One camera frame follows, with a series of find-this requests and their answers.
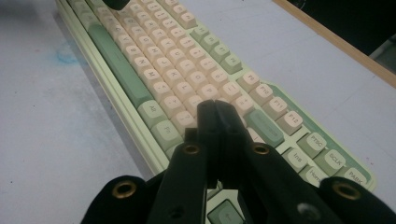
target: wooden edge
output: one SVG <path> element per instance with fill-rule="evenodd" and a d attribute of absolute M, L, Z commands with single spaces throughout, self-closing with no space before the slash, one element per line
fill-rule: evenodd
<path fill-rule="evenodd" d="M 302 12 L 299 8 L 297 8 L 292 3 L 287 0 L 273 0 L 273 2 L 277 3 L 280 7 L 283 7 L 286 11 L 288 11 L 292 16 L 303 22 L 309 28 L 314 30 L 317 34 L 323 36 L 330 43 L 335 45 L 337 48 L 342 50 L 344 53 L 349 55 L 351 58 L 356 60 L 358 63 L 372 71 L 378 77 L 382 78 L 386 81 L 390 86 L 396 88 L 396 74 L 393 74 L 388 69 L 386 69 L 381 64 L 377 63 L 367 55 L 363 54 L 361 51 L 347 43 L 343 38 L 336 35 L 325 26 L 320 24 L 318 21 L 315 21 L 312 17 L 308 16 L 306 13 Z"/>

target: green space bar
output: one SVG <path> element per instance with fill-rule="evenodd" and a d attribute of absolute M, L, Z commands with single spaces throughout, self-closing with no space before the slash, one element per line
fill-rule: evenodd
<path fill-rule="evenodd" d="M 117 81 L 121 84 L 135 108 L 153 97 L 136 71 L 132 68 L 110 34 L 102 25 L 91 25 L 88 29 L 93 43 L 105 58 Z"/>

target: white table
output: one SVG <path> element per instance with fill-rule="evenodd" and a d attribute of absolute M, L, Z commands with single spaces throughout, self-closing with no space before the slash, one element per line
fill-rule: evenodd
<path fill-rule="evenodd" d="M 180 0 L 377 178 L 396 210 L 396 90 L 271 0 Z M 151 173 L 55 2 L 0 3 L 0 223 L 79 223 L 119 175 Z"/>

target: gray surface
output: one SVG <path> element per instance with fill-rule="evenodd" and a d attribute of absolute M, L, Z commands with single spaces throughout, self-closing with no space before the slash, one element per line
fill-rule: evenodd
<path fill-rule="evenodd" d="M 360 158 L 396 210 L 391 86 L 269 0 L 182 2 Z M 79 223 L 110 179 L 150 177 L 54 1 L 3 0 L 0 31 L 1 224 Z"/>

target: mechanical keyboard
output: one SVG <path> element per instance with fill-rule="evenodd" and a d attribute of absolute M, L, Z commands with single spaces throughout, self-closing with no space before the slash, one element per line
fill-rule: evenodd
<path fill-rule="evenodd" d="M 166 169 L 204 100 L 232 104 L 256 142 L 283 156 L 306 182 L 375 178 L 277 85 L 262 80 L 178 0 L 57 0 L 67 27 L 156 175 Z M 206 223 L 243 223 L 236 191 L 209 190 Z"/>

